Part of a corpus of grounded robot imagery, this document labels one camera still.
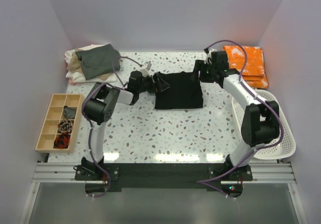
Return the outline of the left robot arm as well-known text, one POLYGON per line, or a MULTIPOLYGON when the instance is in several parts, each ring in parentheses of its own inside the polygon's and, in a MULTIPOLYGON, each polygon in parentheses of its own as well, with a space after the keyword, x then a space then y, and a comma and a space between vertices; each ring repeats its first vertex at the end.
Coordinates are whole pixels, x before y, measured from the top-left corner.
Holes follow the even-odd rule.
POLYGON ((82 158, 81 166, 93 180, 104 174, 103 139, 106 123, 111 119, 118 103, 134 105, 143 92, 159 93, 170 88, 160 75, 143 75, 140 71, 130 74, 124 88, 109 83, 95 83, 82 104, 82 114, 90 124, 88 153, 82 158))

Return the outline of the black t-shirt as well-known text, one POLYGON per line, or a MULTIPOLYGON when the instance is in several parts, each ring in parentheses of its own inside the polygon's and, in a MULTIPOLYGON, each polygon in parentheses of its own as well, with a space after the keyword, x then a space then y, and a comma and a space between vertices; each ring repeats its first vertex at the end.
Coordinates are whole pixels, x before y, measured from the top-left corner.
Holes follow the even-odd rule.
POLYGON ((193 80, 193 73, 179 72, 160 74, 170 85, 168 89, 155 94, 154 108, 157 110, 203 108, 203 94, 200 82, 193 80))

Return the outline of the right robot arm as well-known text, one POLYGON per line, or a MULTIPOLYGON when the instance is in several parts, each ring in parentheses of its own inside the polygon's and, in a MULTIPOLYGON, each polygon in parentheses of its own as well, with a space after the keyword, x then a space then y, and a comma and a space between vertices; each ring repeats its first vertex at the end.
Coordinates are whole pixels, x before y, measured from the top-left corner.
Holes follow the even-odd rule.
POLYGON ((224 176, 235 180, 241 175, 241 167, 246 166, 255 153, 270 147, 270 143, 283 138, 284 129, 279 117, 276 101, 267 101, 259 96, 243 79, 241 73, 230 68, 225 51, 205 49, 205 60, 196 60, 193 80, 216 83, 231 94, 244 111, 241 123, 241 141, 237 148, 226 157, 224 176))

